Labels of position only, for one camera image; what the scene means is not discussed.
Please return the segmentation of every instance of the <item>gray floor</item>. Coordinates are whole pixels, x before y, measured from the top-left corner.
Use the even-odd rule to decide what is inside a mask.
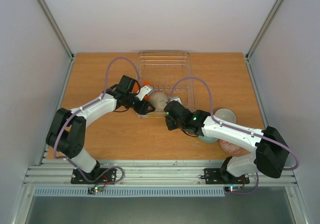
[[[34,197],[27,224],[291,224],[284,187],[226,197]]]

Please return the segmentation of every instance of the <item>dish rack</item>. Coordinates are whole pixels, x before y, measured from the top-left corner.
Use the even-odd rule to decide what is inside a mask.
[[[142,51],[138,53],[137,68],[143,81],[151,83],[155,92],[163,92],[168,97],[172,88],[182,78],[192,77],[191,60],[188,52]],[[172,97],[179,97],[184,107],[196,110],[193,80],[180,82]],[[164,111],[153,111],[139,117],[164,117]]]

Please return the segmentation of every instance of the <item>orange object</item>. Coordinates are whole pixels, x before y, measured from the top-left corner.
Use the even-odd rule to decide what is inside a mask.
[[[148,81],[146,81],[146,80],[143,80],[143,85],[141,85],[140,82],[139,82],[139,84],[140,84],[141,87],[142,87],[142,86],[145,86],[145,85],[149,85],[150,87],[152,87],[151,83],[148,82]],[[139,87],[138,87],[137,83],[135,83],[134,86],[133,86],[132,92],[133,92],[133,93],[137,93],[138,91],[139,91]],[[148,100],[149,100],[149,96],[146,95],[146,96],[144,96],[143,99],[145,99],[146,101],[148,101]]]

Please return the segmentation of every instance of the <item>white backdrop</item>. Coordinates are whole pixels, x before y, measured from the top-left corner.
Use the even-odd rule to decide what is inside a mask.
[[[248,52],[275,0],[45,0],[74,53]]]
[[[0,223],[36,165],[70,62],[37,0],[0,0]]]
[[[300,158],[294,171],[320,223],[320,0],[285,0],[252,58],[266,116]]]

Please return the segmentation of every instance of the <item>robotic arm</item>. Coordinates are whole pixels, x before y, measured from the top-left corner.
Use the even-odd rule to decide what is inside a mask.
[[[56,150],[82,169],[89,179],[96,179],[100,174],[100,164],[84,148],[86,128],[98,118],[121,106],[127,109],[133,108],[142,115],[155,110],[148,101],[144,100],[146,95],[149,96],[154,92],[152,87],[145,85],[139,88],[138,93],[132,93],[135,83],[137,83],[135,79],[124,75],[119,84],[107,89],[89,103],[71,110],[60,108],[53,118],[45,142],[54,148],[64,123],[72,114],[77,113],[68,125],[70,129],[63,130]]]
[[[271,178],[279,178],[284,169],[289,152],[272,142],[254,136],[273,139],[287,147],[279,132],[268,126],[265,130],[249,128],[216,118],[213,121],[209,112],[203,110],[189,111],[179,99],[172,100],[164,108],[167,112],[165,122],[168,130],[181,129],[191,135],[215,137],[236,144],[250,152],[240,157],[227,157],[219,172],[225,183],[230,183],[233,177],[260,171]]]

